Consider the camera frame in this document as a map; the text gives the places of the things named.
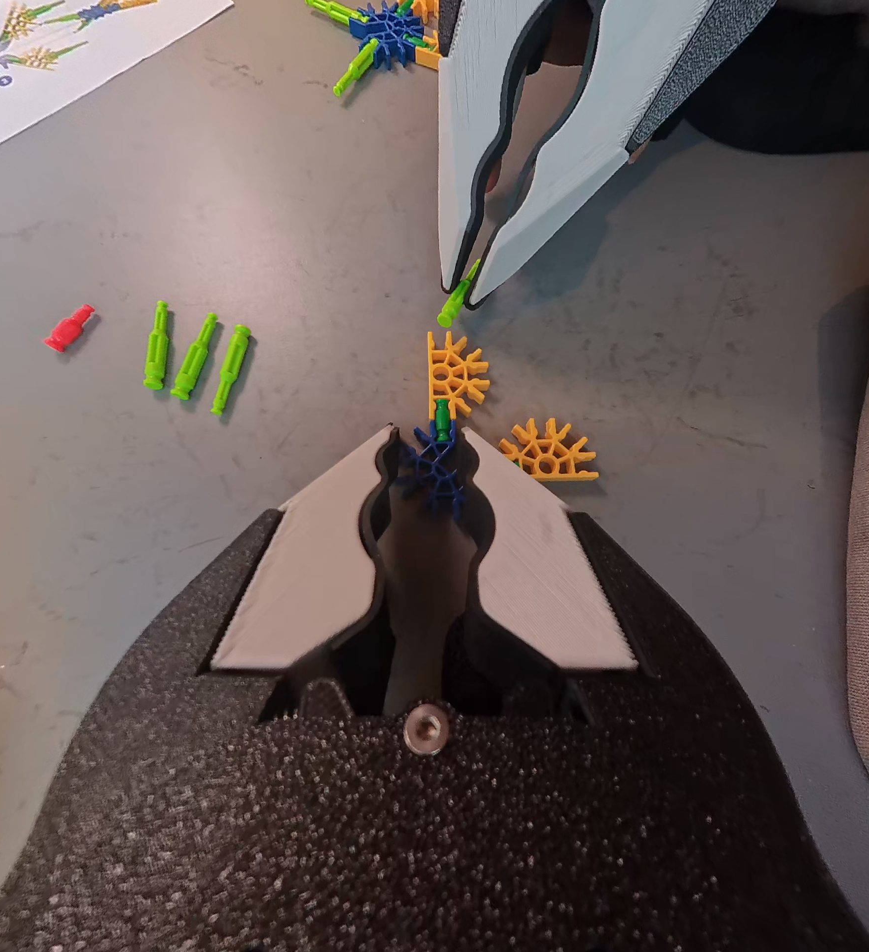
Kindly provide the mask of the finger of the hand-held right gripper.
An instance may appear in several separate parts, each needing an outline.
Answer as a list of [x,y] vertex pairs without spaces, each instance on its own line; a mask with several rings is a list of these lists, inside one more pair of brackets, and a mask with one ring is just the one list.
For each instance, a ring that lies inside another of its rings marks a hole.
[[480,232],[486,185],[512,133],[515,91],[548,32],[550,1],[440,3],[438,242],[452,292]]
[[634,116],[706,3],[610,1],[593,15],[578,88],[525,162],[515,208],[488,239],[468,307],[510,279],[626,163]]

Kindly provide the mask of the red short toy rod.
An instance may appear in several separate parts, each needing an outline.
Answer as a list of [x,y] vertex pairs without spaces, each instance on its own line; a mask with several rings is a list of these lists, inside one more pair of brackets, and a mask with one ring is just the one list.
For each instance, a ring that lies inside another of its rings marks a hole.
[[93,316],[95,316],[95,308],[90,304],[83,304],[55,325],[49,335],[44,338],[44,345],[57,353],[68,351],[80,338],[84,327]]

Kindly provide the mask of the grey desk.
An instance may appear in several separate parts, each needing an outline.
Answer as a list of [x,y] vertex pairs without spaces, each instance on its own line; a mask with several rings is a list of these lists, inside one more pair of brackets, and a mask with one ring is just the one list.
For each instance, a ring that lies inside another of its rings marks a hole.
[[[0,147],[0,886],[142,629],[262,511],[425,421],[437,78],[381,71],[340,103],[351,47],[301,3],[237,2]],[[80,338],[46,347],[83,304]],[[250,345],[215,416],[235,325]],[[600,479],[557,490],[714,641],[869,927],[843,636],[869,154],[747,154],[682,125],[455,333],[490,365],[471,422],[492,445],[529,417],[588,436]]]

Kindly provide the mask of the person's right hand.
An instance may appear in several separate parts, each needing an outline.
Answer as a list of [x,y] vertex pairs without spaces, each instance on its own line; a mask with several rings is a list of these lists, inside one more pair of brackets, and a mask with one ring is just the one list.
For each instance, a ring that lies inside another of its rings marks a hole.
[[541,46],[532,55],[527,74],[536,73],[543,63],[581,66],[592,30],[593,9],[588,1],[556,1],[541,25]]

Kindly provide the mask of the printed instruction sheet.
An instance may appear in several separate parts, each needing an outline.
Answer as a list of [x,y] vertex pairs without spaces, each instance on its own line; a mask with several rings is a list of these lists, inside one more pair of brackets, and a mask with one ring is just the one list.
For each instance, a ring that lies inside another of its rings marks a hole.
[[0,1],[0,144],[231,7],[230,1]]

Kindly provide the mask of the yellow toy connector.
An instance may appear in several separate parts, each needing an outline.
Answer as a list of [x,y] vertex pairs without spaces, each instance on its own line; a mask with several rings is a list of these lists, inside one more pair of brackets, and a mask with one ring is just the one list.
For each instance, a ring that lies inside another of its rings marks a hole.
[[472,412],[470,403],[480,406],[490,387],[487,361],[481,349],[466,352],[467,340],[453,341],[452,333],[445,333],[445,341],[438,346],[432,331],[428,331],[428,419],[436,416],[438,400],[448,402],[450,418],[467,417]]
[[569,422],[548,418],[540,431],[530,418],[514,425],[511,437],[502,439],[498,449],[537,482],[583,482],[599,477],[591,467],[596,452],[586,444],[587,437],[571,435]]

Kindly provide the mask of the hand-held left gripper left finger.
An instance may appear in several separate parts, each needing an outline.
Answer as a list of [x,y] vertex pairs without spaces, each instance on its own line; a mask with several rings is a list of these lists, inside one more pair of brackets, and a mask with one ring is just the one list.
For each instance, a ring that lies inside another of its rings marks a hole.
[[279,508],[281,519],[212,656],[212,670],[285,671],[371,607],[362,510],[382,484],[383,427]]

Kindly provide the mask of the light green toy rod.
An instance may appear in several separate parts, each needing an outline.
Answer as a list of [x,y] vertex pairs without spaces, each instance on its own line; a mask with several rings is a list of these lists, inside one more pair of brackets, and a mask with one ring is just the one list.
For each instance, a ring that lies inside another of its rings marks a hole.
[[481,259],[474,261],[467,275],[461,279],[456,288],[451,292],[447,301],[444,303],[440,313],[437,316],[437,323],[444,328],[451,328],[453,322],[460,314],[462,307],[473,280],[477,274]]
[[172,396],[179,400],[190,400],[192,390],[199,381],[209,354],[216,326],[217,315],[213,312],[208,313],[199,334],[188,347],[171,389]]
[[154,323],[148,337],[143,385],[151,390],[164,387],[170,347],[170,315],[168,303],[155,305]]
[[211,412],[215,416],[221,417],[226,411],[232,388],[240,376],[242,365],[250,345],[250,337],[250,327],[244,325],[234,326],[219,371],[219,383],[211,407]]

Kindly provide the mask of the assembled toy model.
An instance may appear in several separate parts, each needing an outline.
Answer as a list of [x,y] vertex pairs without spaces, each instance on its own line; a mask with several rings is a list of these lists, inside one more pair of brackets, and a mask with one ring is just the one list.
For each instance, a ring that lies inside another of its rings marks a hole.
[[333,86],[341,98],[369,69],[392,69],[414,63],[439,70],[442,55],[437,26],[439,1],[366,2],[350,7],[333,1],[306,1],[323,17],[346,28],[358,42],[358,53]]

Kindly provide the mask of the blue toy connector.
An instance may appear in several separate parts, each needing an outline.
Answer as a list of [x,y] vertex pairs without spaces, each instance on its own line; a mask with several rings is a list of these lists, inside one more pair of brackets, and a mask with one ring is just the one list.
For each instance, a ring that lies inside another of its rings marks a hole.
[[464,487],[457,469],[457,423],[450,421],[446,430],[439,430],[434,421],[428,430],[416,427],[413,436],[417,447],[401,444],[399,468],[395,482],[402,486],[402,498],[426,492],[426,505],[438,515],[449,509],[453,520],[461,522]]

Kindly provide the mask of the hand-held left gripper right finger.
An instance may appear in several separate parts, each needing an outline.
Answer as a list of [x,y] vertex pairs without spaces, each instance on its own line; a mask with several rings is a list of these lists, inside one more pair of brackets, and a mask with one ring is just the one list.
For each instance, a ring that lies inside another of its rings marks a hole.
[[470,427],[463,452],[475,607],[563,671],[635,670],[566,504]]

